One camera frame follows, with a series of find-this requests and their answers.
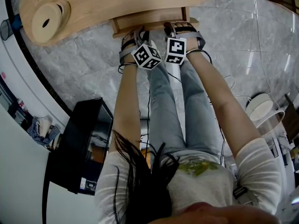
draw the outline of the woman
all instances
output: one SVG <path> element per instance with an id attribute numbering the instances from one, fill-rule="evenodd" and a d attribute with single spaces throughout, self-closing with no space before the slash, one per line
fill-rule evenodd
<path id="1" fill-rule="evenodd" d="M 193 29 L 184 22 L 174 27 L 176 34 Z M 133 46 L 131 38 L 123 42 L 123 49 Z M 196 37 L 187 39 L 187 51 L 198 47 Z M 181 66 L 186 141 L 165 67 L 160 64 L 148 72 L 149 142 L 155 154 L 151 170 L 139 151 L 137 67 L 124 66 L 112 143 L 95 194 L 100 223 L 278 223 L 272 214 L 281 181 L 267 143 L 217 69 L 200 52 L 187 58 Z M 124 62 L 134 59 L 128 54 Z M 219 164 L 221 147 L 207 95 L 236 160 L 237 183 Z"/>

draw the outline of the white shirt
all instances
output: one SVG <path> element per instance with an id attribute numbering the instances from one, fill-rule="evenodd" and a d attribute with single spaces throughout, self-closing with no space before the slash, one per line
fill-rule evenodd
<path id="1" fill-rule="evenodd" d="M 173 215 L 197 202 L 207 202 L 216 207 L 238 204 L 233 196 L 235 179 L 218 164 L 216 157 L 195 150 L 179 151 L 172 155 L 180 157 L 180 166 L 168 184 Z M 238 185 L 246 187 L 256 196 L 258 207 L 274 214 L 280 198 L 281 179 L 277 162 L 265 139 L 259 138 L 245 145 L 235 161 Z M 113 211 L 117 177 L 115 166 L 120 170 L 116 209 L 120 217 L 125 211 L 128 164 L 118 152 L 112 152 L 106 157 L 95 192 L 101 224 L 116 223 Z"/>

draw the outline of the marble floor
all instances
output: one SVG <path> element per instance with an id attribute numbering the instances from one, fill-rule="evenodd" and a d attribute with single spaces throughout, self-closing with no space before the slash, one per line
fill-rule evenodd
<path id="1" fill-rule="evenodd" d="M 19 0 L 12 0 L 18 13 Z M 232 93 L 245 108 L 246 96 L 271 92 L 280 105 L 284 94 L 294 100 L 299 92 L 299 16 L 267 0 L 207 0 L 190 8 L 200 22 L 205 50 L 221 74 L 233 76 Z M 121 74 L 117 72 L 121 40 L 112 38 L 108 22 L 80 31 L 59 44 L 34 45 L 22 30 L 25 43 L 40 70 L 58 95 L 73 109 L 81 100 L 103 97 L 113 112 Z M 152 32 L 164 52 L 164 32 Z M 178 67 L 170 72 L 179 76 Z M 181 125 L 184 126 L 182 87 L 171 79 Z M 234 80 L 227 78 L 232 87 Z M 141 116 L 147 116 L 149 83 L 138 72 Z"/>

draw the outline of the graphic print on shirt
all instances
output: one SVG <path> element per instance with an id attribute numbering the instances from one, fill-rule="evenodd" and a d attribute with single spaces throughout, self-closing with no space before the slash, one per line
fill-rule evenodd
<path id="1" fill-rule="evenodd" d="M 183 171 L 186 174 L 192 175 L 193 177 L 197 177 L 207 171 L 217 170 L 218 164 L 215 162 L 210 162 L 207 160 L 204 161 L 190 161 L 188 163 L 182 163 L 178 167 L 179 170 Z"/>

